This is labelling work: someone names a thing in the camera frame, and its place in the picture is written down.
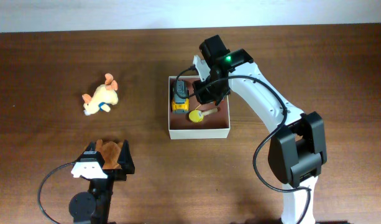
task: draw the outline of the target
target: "brown plush toy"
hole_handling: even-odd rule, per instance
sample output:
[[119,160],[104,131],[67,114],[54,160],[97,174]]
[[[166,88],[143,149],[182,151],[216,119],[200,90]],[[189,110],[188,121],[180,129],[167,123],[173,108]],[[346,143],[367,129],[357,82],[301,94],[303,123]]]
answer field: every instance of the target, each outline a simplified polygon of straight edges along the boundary
[[122,148],[122,142],[118,144],[112,141],[103,143],[102,139],[96,141],[96,151],[102,154],[104,165],[102,169],[121,169],[117,163]]

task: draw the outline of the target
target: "yellow lollipop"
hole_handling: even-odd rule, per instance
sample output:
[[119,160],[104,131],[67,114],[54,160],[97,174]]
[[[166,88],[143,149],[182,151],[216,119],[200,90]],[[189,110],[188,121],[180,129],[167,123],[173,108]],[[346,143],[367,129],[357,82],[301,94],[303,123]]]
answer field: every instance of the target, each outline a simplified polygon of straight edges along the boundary
[[194,110],[194,111],[190,112],[189,119],[190,119],[190,121],[192,121],[194,123],[199,123],[199,122],[204,120],[204,116],[207,116],[209,114],[213,114],[216,112],[218,112],[217,108],[214,108],[214,109],[211,109],[208,111],[204,111],[204,112],[201,112],[199,110]]

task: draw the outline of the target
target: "plush mouse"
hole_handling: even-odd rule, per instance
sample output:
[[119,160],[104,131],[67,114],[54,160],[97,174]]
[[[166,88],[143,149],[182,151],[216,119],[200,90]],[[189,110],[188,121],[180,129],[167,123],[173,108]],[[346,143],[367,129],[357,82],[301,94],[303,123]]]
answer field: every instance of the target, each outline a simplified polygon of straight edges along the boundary
[[103,110],[106,112],[110,111],[111,105],[116,105],[118,103],[117,82],[113,79],[113,76],[110,73],[104,75],[106,77],[106,81],[104,84],[97,87],[93,96],[89,96],[88,94],[83,95],[84,99],[84,114],[91,115],[95,114],[99,110]]
[[117,163],[122,148],[122,142],[115,143],[108,141],[103,143],[102,139],[96,141],[96,149],[102,154],[104,165],[102,169],[121,169],[121,165]]

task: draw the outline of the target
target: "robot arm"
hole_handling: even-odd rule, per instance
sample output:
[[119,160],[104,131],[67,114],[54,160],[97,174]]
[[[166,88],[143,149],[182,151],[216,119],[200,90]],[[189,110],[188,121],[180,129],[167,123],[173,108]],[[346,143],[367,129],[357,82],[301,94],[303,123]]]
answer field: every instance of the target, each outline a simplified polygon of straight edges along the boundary
[[[283,183],[283,189],[307,187],[311,190],[310,203],[301,223],[315,223],[313,217],[313,192],[321,166],[326,162],[326,144],[323,120],[316,113],[304,112],[286,100],[262,75],[252,57],[243,49],[230,52],[218,35],[200,45],[204,60],[195,56],[193,65],[200,76],[193,83],[197,100],[216,105],[230,93],[240,95],[255,111],[271,133],[283,121],[283,108],[287,108],[285,125],[273,135],[269,150],[269,165]],[[277,96],[252,77],[265,83]],[[295,141],[295,135],[302,139]],[[283,223],[296,223],[304,211],[307,192],[284,194]]]
[[115,181],[126,181],[127,174],[135,173],[135,165],[125,140],[117,163],[120,169],[102,169],[104,159],[91,142],[77,158],[71,173],[74,178],[83,177],[90,182],[87,192],[76,194],[69,204],[69,212],[76,224],[107,224],[110,201]]

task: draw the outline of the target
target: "open cardboard box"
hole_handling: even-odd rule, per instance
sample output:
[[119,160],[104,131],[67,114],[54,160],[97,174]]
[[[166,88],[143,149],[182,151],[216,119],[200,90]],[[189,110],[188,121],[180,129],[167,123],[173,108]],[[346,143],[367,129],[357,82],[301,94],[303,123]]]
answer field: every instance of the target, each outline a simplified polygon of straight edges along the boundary
[[[227,138],[230,131],[229,100],[225,99],[219,104],[218,112],[205,116],[200,123],[193,123],[189,120],[188,114],[173,114],[171,109],[172,86],[176,77],[168,78],[168,130],[171,139],[209,139]],[[181,77],[179,80],[186,81],[189,95],[192,94],[192,83],[199,80],[198,76]],[[196,97],[189,99],[189,112],[198,105]],[[198,110],[206,111],[215,108],[214,103],[201,105]]]

